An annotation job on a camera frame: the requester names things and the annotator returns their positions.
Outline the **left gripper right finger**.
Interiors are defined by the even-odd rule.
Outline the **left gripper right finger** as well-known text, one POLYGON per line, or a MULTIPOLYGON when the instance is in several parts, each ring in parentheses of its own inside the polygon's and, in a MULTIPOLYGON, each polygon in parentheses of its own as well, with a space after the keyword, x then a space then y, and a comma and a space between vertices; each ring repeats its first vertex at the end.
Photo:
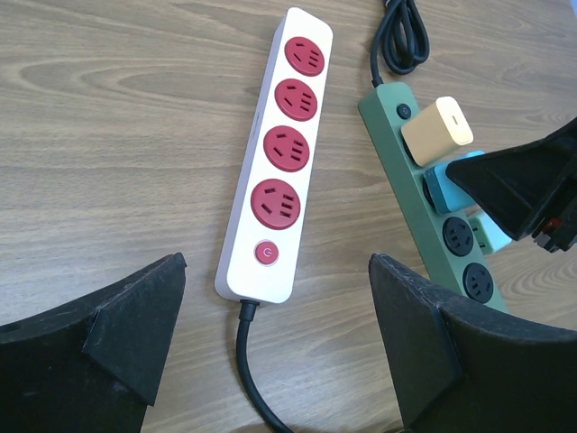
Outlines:
POLYGON ((369 277, 405 431, 575 431, 574 331, 484 306, 386 254, 369 277))

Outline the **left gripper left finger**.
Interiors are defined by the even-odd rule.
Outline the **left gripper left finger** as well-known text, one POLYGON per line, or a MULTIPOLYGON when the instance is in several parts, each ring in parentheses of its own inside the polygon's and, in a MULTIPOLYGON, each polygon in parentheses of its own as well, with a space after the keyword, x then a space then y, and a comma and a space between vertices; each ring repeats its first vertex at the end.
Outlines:
POLYGON ((3 432, 138 432, 186 285, 181 253, 1 327, 3 432))

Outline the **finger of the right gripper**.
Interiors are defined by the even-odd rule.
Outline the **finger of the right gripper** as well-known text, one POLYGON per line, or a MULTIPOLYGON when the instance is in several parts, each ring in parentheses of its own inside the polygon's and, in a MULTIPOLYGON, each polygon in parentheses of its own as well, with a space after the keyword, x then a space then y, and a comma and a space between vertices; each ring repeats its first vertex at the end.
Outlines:
POLYGON ((576 240, 576 121, 545 138, 451 162, 447 177, 511 239, 576 240))

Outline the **green charger plug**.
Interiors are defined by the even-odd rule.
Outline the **green charger plug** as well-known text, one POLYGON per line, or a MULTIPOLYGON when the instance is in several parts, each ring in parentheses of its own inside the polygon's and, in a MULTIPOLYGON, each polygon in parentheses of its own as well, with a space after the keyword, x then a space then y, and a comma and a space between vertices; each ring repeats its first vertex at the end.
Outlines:
POLYGON ((512 239, 483 210, 470 214, 468 220, 484 255, 496 253, 512 243, 512 239))

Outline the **teal charger plug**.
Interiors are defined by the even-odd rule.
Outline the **teal charger plug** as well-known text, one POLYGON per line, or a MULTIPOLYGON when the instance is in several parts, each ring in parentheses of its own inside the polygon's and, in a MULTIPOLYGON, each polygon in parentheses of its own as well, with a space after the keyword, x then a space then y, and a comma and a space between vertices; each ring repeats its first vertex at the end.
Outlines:
POLYGON ((437 163, 424 171, 423 190, 427 202, 440 215, 464 210, 475 205, 464 192, 446 175, 449 161, 437 163))

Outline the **green black power strip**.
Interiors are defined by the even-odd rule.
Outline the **green black power strip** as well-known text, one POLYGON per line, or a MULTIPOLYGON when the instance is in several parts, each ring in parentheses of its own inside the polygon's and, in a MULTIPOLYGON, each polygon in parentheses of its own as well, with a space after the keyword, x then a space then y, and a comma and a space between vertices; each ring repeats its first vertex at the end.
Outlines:
POLYGON ((401 134, 401 126, 419 113, 410 87, 381 84, 361 100, 359 111, 430 280, 507 312, 465 213, 440 215, 426 199, 425 170, 411 161, 401 134))

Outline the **yellow charger plug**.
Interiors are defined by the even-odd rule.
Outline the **yellow charger plug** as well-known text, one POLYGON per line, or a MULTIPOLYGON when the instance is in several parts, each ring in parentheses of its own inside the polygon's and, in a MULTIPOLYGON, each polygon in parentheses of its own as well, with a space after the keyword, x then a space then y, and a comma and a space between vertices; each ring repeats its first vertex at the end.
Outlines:
POLYGON ((473 132, 453 97, 439 97, 401 127, 414 163, 425 167, 473 142, 473 132))

